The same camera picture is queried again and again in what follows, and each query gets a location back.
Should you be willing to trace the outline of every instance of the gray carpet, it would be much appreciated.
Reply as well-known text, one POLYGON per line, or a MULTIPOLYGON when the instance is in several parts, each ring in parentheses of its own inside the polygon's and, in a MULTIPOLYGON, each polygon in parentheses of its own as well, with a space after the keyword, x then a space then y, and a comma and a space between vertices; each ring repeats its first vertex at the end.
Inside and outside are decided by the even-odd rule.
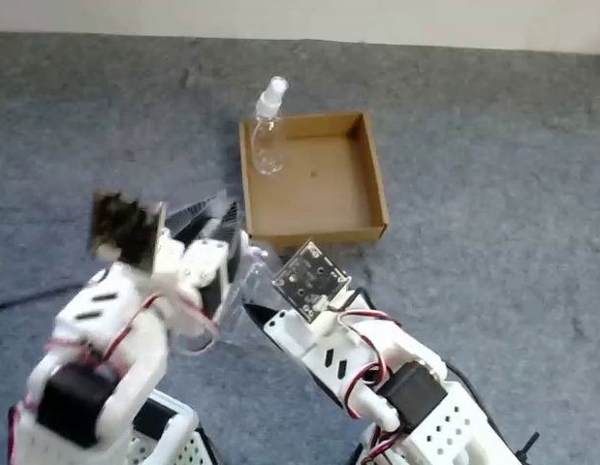
MULTIPOLYGON (((270 75, 287 112, 364 109, 391 213, 328 252, 454 360, 536 465, 600 464, 600 57, 321 42, 0 34, 0 300, 99 266, 98 186, 240 195, 237 120, 270 75)), ((5 414, 67 296, 0 314, 5 414)), ((338 464, 363 423, 243 326, 161 388, 230 464, 338 464)))

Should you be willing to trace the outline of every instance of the brown cardboard box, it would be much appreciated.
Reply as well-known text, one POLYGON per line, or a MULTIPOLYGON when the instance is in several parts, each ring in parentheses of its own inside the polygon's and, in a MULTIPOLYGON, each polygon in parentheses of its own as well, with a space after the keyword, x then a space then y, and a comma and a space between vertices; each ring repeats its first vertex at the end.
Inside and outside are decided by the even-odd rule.
POLYGON ((247 229, 277 246, 372 242, 388 209, 370 124, 361 112, 284 119, 284 168, 258 173, 251 162, 253 122, 239 124, 247 229))

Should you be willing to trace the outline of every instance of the hole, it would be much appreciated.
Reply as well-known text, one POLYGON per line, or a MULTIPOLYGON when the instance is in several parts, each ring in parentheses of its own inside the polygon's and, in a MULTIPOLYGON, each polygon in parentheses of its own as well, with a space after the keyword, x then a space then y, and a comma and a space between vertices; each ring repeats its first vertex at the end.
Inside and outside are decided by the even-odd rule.
POLYGON ((118 294, 117 293, 111 293, 111 294, 99 294, 99 295, 95 295, 92 300, 93 302, 103 302, 104 300, 115 300, 117 298, 118 294))
POLYGON ((338 363, 338 379, 342 380, 347 373, 347 360, 341 360, 338 363))
POLYGON ((78 320, 79 322, 81 322, 82 320, 92 320, 93 318, 101 317, 102 313, 103 312, 101 310, 92 310, 90 312, 84 312, 84 313, 75 315, 74 319, 78 320))
POLYGON ((327 367, 332 366, 333 359, 334 359, 334 349, 329 349, 326 352, 326 366, 327 367))

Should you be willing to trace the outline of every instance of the clear plastic bottle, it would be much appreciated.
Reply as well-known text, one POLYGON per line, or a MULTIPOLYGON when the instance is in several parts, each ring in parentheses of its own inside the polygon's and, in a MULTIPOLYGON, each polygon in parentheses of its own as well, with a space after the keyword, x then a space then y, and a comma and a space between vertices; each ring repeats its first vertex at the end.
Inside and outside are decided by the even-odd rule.
POLYGON ((284 165, 281 142, 285 135, 280 106, 288 87, 289 83, 284 77, 272 77, 256 105, 251 139, 252 165, 261 174, 274 174, 282 170, 284 165))

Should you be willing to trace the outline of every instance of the black cable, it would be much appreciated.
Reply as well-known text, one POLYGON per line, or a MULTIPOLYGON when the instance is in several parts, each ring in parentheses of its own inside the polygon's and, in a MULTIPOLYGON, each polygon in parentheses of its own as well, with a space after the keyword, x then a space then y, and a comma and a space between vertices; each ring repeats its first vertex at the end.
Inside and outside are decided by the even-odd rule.
POLYGON ((356 300, 356 298, 358 298, 358 295, 362 295, 362 297, 364 298, 364 300, 366 301, 366 304, 368 305, 368 307, 372 310, 376 310, 375 308, 375 304, 373 303, 372 299, 370 298, 370 295, 368 295, 368 292, 366 291, 365 288, 363 288, 362 286, 356 288, 351 295, 349 295, 349 297, 347 297, 347 300, 345 300, 345 303, 343 303, 340 308, 337 308, 336 311, 338 312, 344 312, 345 310, 347 310, 349 308, 349 306, 354 303, 354 300, 356 300))
POLYGON ((500 428, 498 428, 497 424, 493 420, 493 417, 491 416, 491 414, 489 413, 489 410, 485 406, 485 402, 483 402, 481 395, 478 393, 478 391, 476 390, 474 385, 472 385, 472 382, 461 372, 461 370, 459 370, 456 366, 454 366, 449 361, 446 361, 446 367, 448 368, 449 371, 455 373, 455 375, 461 380, 461 382, 463 383, 465 388, 469 391, 472 398, 476 401, 478 406, 481 408, 481 410, 487 416, 487 422, 489 423, 489 426, 491 426, 493 431, 495 431, 495 434, 497 434, 499 436, 499 438, 504 442, 504 444, 506 444, 508 446, 508 443, 504 439, 504 436, 502 435, 500 428))
MULTIPOLYGON (((94 281, 91 284, 101 283, 108 277, 109 274, 110 274, 110 267, 107 267, 106 269, 104 269, 104 274, 97 281, 94 281)), ((0 302, 0 312, 4 312, 5 310, 8 310, 9 308, 16 307, 18 305, 24 305, 26 303, 34 302, 36 300, 42 300, 44 298, 50 298, 50 297, 54 297, 56 295, 63 295, 65 293, 69 293, 71 291, 79 291, 84 286, 86 286, 86 284, 87 283, 84 283, 84 284, 68 283, 68 284, 64 284, 62 286, 58 286, 56 288, 46 289, 44 291, 39 291, 37 293, 23 295, 21 297, 15 297, 15 298, 12 298, 9 300, 4 300, 4 301, 0 302)))

